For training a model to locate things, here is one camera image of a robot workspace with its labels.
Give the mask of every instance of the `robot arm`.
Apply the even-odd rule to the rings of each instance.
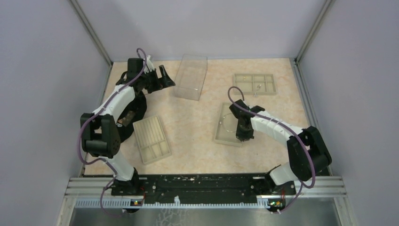
[[[159,66],[161,78],[158,78],[151,56],[147,56],[144,74],[129,86],[121,89],[139,74],[143,64],[144,60],[141,58],[130,58],[128,70],[122,74],[111,95],[92,113],[84,113],[80,118],[82,126],[90,117],[103,109],[84,129],[81,139],[82,149],[110,163],[118,172],[115,182],[122,185],[127,183],[126,186],[137,184],[138,176],[135,177],[136,169],[128,163],[119,149],[120,144],[132,135],[133,122],[141,120],[147,110],[146,98],[142,90],[152,93],[175,85],[163,65]]]
[[[315,127],[310,126],[302,129],[273,117],[262,107],[249,107],[242,100],[238,100],[235,103],[250,112],[270,118],[267,120],[259,116],[254,116],[232,104],[230,110],[238,119],[237,139],[240,141],[253,139],[254,130],[257,130],[266,133],[288,149],[289,162],[272,169],[266,175],[266,180],[268,180],[271,190],[288,181],[295,179],[307,181],[312,177],[309,160],[305,152],[302,150],[298,140],[282,124],[288,126],[293,132],[298,134],[302,142],[309,147],[307,151],[311,156],[315,172],[319,172],[331,164],[331,156],[324,144],[323,138]]]

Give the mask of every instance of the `beige tray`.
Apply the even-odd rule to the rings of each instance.
[[[276,95],[276,83],[272,74],[235,74],[233,84],[244,95]]]
[[[241,147],[242,142],[236,138],[238,119],[231,113],[231,103],[222,103],[217,117],[213,141],[218,144]]]
[[[133,127],[144,164],[172,155],[158,116],[136,121]]]

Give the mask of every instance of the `wire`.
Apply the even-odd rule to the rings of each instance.
[[[283,201],[283,200],[285,200],[286,199],[286,190],[283,188],[282,190],[281,190],[281,200]]]
[[[107,100],[107,102],[105,102],[104,106],[103,106],[96,114],[94,114],[93,116],[91,116],[88,120],[86,120],[86,121],[83,123],[82,127],[81,127],[80,130],[79,130],[78,140],[77,140],[77,142],[76,142],[76,151],[77,151],[79,160],[80,160],[84,165],[91,165],[91,164],[93,164],[93,163],[95,163],[95,162],[97,162],[97,161],[103,161],[103,162],[105,162],[105,164],[106,164],[109,168],[112,169],[112,171],[113,171],[113,173],[114,173],[114,177],[113,177],[112,180],[111,180],[110,182],[108,182],[108,184],[103,188],[103,192],[101,192],[101,196],[100,196],[100,207],[101,207],[102,211],[103,211],[105,214],[107,214],[107,215],[109,215],[109,216],[111,216],[111,217],[121,217],[121,215],[116,215],[116,214],[108,213],[108,212],[104,209],[104,207],[103,207],[103,196],[104,196],[105,191],[106,191],[107,189],[109,189],[110,186],[111,186],[111,184],[115,181],[115,179],[116,179],[116,177],[117,177],[117,175],[118,175],[118,172],[116,171],[116,169],[115,169],[107,160],[105,160],[105,159],[103,159],[103,158],[97,158],[97,159],[94,159],[93,161],[90,161],[90,162],[85,161],[84,158],[83,158],[83,156],[82,156],[81,150],[80,150],[80,142],[81,142],[81,140],[82,140],[83,131],[86,129],[87,125],[88,125],[92,120],[94,120],[97,116],[99,116],[99,115],[107,108],[107,106],[110,104],[110,102],[114,99],[114,97],[115,97],[116,95],[118,95],[124,88],[126,88],[127,86],[129,86],[130,84],[132,84],[133,82],[135,82],[135,81],[143,74],[144,69],[145,69],[145,66],[147,65],[147,55],[146,55],[146,53],[144,52],[143,49],[137,48],[136,52],[137,52],[137,55],[138,55],[140,58],[142,58],[142,57],[140,56],[139,51],[141,51],[141,52],[143,53],[143,55],[144,55],[144,58],[143,58],[143,60],[144,60],[144,65],[143,65],[143,68],[141,69],[141,71],[139,72],[139,74],[138,74],[134,79],[132,79],[131,81],[129,81],[128,83],[126,83],[124,86],[122,86],[117,92],[114,92],[114,93],[110,96],[110,98]]]
[[[137,206],[143,206],[144,205],[144,199],[145,199],[145,190],[144,187],[140,187],[140,189],[143,191],[143,200],[141,200],[141,204]]]
[[[240,105],[238,105],[237,103],[235,103],[235,102],[233,101],[233,99],[231,98],[231,96],[230,96],[230,90],[232,90],[232,89],[237,89],[238,91],[240,91],[243,100],[244,100],[244,95],[243,95],[242,91],[240,90],[240,88],[238,88],[238,87],[236,87],[236,86],[232,86],[232,87],[229,88],[229,90],[227,91],[227,97],[229,98],[229,100],[232,102],[232,104],[233,104],[234,106],[236,106],[236,107],[239,108],[240,110],[245,111],[245,112],[247,112],[247,113],[250,113],[250,114],[252,114],[252,115],[254,115],[254,116],[258,116],[258,117],[263,118],[263,119],[266,119],[266,120],[268,120],[268,121],[272,121],[272,122],[274,122],[274,123],[278,123],[281,127],[283,127],[283,128],[286,129],[288,132],[290,132],[290,133],[298,140],[298,142],[299,142],[299,144],[301,145],[303,151],[305,152],[306,158],[308,159],[308,162],[309,162],[309,165],[310,165],[310,168],[311,168],[312,182],[311,182],[310,185],[306,185],[303,181],[300,180],[300,182],[301,182],[301,187],[299,188],[299,191],[296,193],[296,196],[288,203],[288,205],[287,205],[284,209],[278,211],[278,213],[281,214],[281,213],[284,212],[286,209],[288,209],[288,207],[290,207],[291,204],[298,198],[298,196],[300,195],[300,193],[301,193],[301,191],[302,191],[302,187],[306,187],[306,188],[312,188],[312,187],[314,187],[314,184],[315,184],[315,182],[316,182],[316,172],[315,172],[315,169],[314,169],[313,161],[312,161],[312,159],[311,159],[311,156],[310,156],[308,150],[306,149],[305,144],[302,142],[301,138],[300,138],[290,127],[288,127],[287,125],[285,125],[284,123],[282,123],[282,122],[280,122],[280,121],[277,121],[277,120],[275,120],[275,119],[269,118],[269,117],[264,116],[264,115],[261,115],[261,114],[257,114],[257,113],[255,113],[255,112],[251,112],[251,111],[249,111],[249,110],[247,110],[247,109],[241,107]]]

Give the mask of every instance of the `gray wall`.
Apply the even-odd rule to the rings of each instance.
[[[111,60],[295,57],[324,0],[79,0]]]
[[[68,1],[0,3],[0,225],[56,223],[108,66]]]
[[[397,225],[399,1],[337,0],[301,67],[360,225]]]

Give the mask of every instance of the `clear plastic box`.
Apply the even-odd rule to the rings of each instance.
[[[206,56],[184,54],[175,79],[175,96],[200,100],[207,67]]]

